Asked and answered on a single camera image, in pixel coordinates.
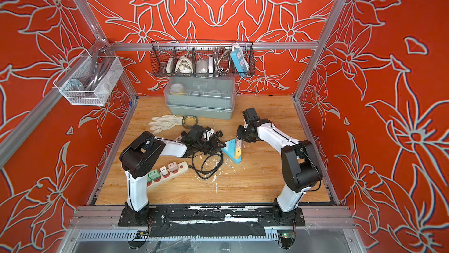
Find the yellow plug adapter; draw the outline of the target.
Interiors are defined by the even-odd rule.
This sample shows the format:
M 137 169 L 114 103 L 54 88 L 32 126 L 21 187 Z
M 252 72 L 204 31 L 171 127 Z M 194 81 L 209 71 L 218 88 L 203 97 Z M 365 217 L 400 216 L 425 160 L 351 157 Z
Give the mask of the yellow plug adapter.
M 241 156 L 242 156 L 242 149 L 237 148 L 237 149 L 235 150 L 235 156 L 234 156 L 234 158 L 235 158 L 235 159 L 239 159 Z

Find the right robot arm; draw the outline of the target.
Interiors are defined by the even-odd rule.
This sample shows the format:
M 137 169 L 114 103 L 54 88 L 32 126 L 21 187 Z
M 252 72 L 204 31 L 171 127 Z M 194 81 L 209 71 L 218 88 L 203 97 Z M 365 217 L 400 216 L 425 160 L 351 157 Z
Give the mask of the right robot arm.
M 321 187 L 323 172 L 318 156 L 309 140 L 300 141 L 281 130 L 275 124 L 258 116 L 255 108 L 243 111 L 244 125 L 237 129 L 237 139 L 247 143 L 264 141 L 281 155 L 282 176 L 285 186 L 274 200 L 273 215 L 281 224 L 297 214 L 297 204 L 307 192 Z

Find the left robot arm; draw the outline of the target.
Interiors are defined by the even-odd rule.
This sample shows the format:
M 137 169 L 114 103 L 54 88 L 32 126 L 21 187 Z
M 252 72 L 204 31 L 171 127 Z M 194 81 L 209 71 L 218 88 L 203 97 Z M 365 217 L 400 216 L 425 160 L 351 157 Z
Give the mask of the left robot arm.
M 189 132 L 183 131 L 176 140 L 157 137 L 144 131 L 120 154 L 122 169 L 127 179 L 128 213 L 141 217 L 149 206 L 147 178 L 161 156 L 193 159 L 197 153 L 223 156 L 226 144 L 221 140 L 223 132 L 210 127 L 194 125 Z

